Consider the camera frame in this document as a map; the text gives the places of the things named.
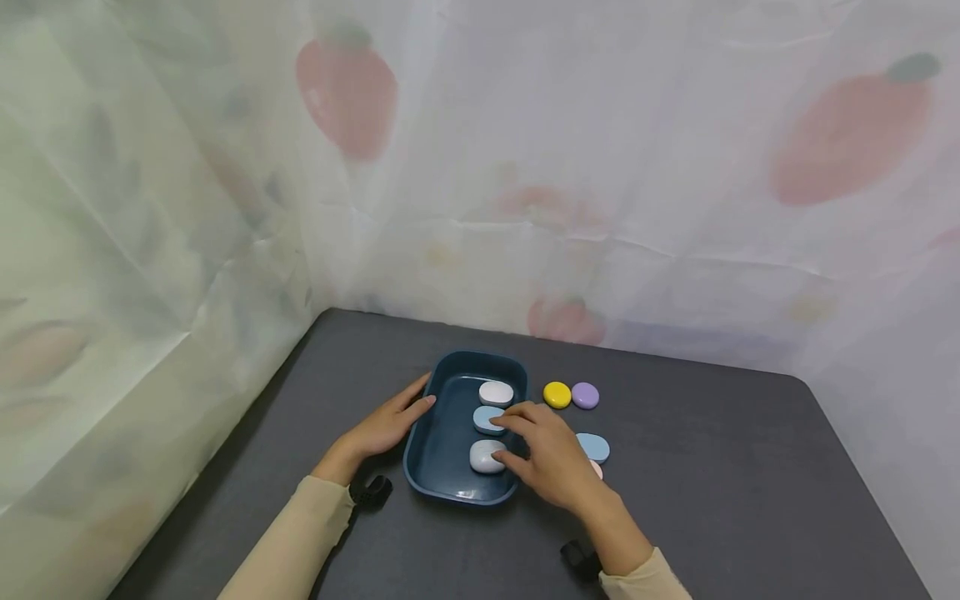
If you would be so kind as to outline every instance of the smooth pebble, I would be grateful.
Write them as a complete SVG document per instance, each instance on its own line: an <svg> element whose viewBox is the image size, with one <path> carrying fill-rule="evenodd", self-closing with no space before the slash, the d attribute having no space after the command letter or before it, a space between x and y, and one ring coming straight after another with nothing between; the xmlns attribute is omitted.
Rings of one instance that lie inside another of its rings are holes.
<svg viewBox="0 0 960 600"><path fill-rule="evenodd" d="M470 468L485 475L493 475L504 469L491 454L497 450L506 450L507 446L497 440L480 440L470 447Z"/></svg>
<svg viewBox="0 0 960 600"><path fill-rule="evenodd" d="M603 465L610 458L610 445L600 436L592 433L578 433L577 441L586 452L587 458L596 461L597 465Z"/></svg>
<svg viewBox="0 0 960 600"><path fill-rule="evenodd" d="M480 386L480 403L507 408L514 401L514 388L502 381L485 381Z"/></svg>
<svg viewBox="0 0 960 600"><path fill-rule="evenodd" d="M570 390L573 396L573 403L584 410L595 408L600 401L600 392L591 383L581 381Z"/></svg>
<svg viewBox="0 0 960 600"><path fill-rule="evenodd" d="M489 436L503 435L504 429L499 425L494 425L490 419L503 415L503 409L495 406L480 406L473 411L473 426L477 431Z"/></svg>
<svg viewBox="0 0 960 600"><path fill-rule="evenodd" d="M551 381L543 387L543 401L550 408L566 408L570 404L570 388L560 381Z"/></svg>

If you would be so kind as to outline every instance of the fabric backdrop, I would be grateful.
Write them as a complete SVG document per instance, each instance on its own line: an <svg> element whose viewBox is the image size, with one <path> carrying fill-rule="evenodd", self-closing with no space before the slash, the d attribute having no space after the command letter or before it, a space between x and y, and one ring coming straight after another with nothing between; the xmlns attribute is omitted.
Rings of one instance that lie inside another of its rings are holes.
<svg viewBox="0 0 960 600"><path fill-rule="evenodd" d="M19 597L91 561L77 597L109 588L307 302L795 374L934 597L960 586L952 0L0 11L0 383L73 348L2 388ZM126 495L62 492L92 452ZM125 533L63 550L89 531Z"/></svg>

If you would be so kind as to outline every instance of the tray rim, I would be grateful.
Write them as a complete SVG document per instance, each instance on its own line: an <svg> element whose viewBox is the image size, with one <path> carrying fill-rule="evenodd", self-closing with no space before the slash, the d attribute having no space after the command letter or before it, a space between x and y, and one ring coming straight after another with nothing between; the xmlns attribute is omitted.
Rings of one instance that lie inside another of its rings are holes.
<svg viewBox="0 0 960 600"><path fill-rule="evenodd" d="M430 372L430 378L427 379L426 385L423 387L425 391L430 389L430 385L433 383L433 378L437 373L437 367L440 366L444 360L446 360L447 358L455 354L482 354L485 356L493 356L501 360L508 360L513 363L516 363L516 365L520 367L520 370L523 371L523 374L526 377L524 389L521 391L521 394L520 394L522 396L522 399L520 400L520 402L523 402L524 400L527 399L530 393L530 373L527 372L527 369L526 367L523 366L523 363L516 360L513 356L507 356L506 354L499 354L496 352L484 352L481 350L452 350L447 354L444 354L443 356L441 356L440 360L438 360L436 364L434 364L433 370ZM409 468L410 442L413 440L414 434L417 432L417 427L419 426L420 426L420 420L417 419L413 427L410 428L410 432L407 434L407 443L403 447L403 476L406 478L407 483L410 484L410 487L413 488L415 491L422 493L423 495L426 495L426 496L438 498L440 500L445 500L447 502L457 502L460 504L472 504L474 506L495 506L497 504L501 504L502 502L506 502L508 499L510 499L510 496L514 495L514 493L516 492L516 489L520 485L520 478L516 476L514 476L514 484L506 492L504 492L503 495L501 495L498 498L494 498L493 500L474 500L471 498L461 498L461 497L452 496L446 493L439 493L439 492L435 492L433 490L427 489L424 486L417 483L416 481L414 481L414 478L410 475L410 468Z"/></svg>

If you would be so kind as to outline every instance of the light blue oval stone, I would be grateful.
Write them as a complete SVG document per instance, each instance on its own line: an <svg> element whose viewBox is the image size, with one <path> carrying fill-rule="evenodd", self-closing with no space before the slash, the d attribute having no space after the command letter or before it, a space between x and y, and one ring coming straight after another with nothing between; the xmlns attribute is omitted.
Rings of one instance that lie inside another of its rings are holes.
<svg viewBox="0 0 960 600"><path fill-rule="evenodd" d="M503 427L490 422L490 419L500 417L501 415L503 415L502 408L486 405L481 406L473 411L473 426L477 428L477 431L488 436L503 435Z"/></svg>
<svg viewBox="0 0 960 600"><path fill-rule="evenodd" d="M600 436L595 436L592 433L578 433L577 441L580 442L580 447L586 452L587 458L597 465L603 465L604 461L610 458L610 445Z"/></svg>

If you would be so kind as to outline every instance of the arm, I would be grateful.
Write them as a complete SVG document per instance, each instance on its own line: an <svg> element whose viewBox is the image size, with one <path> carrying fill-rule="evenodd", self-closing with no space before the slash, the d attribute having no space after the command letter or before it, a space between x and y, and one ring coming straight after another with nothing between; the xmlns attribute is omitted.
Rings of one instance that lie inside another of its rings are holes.
<svg viewBox="0 0 960 600"><path fill-rule="evenodd" d="M353 501L347 486L364 459L397 445L433 405L411 400L424 375L344 434L305 477L290 501L220 593L220 600L302 600L347 529Z"/></svg>
<svg viewBox="0 0 960 600"><path fill-rule="evenodd" d="M590 466L563 419L543 404L522 402L491 422L523 436L530 459L509 451L493 458L544 500L579 518L596 548L604 591L612 600L689 600L660 551L651 545L620 496Z"/></svg>

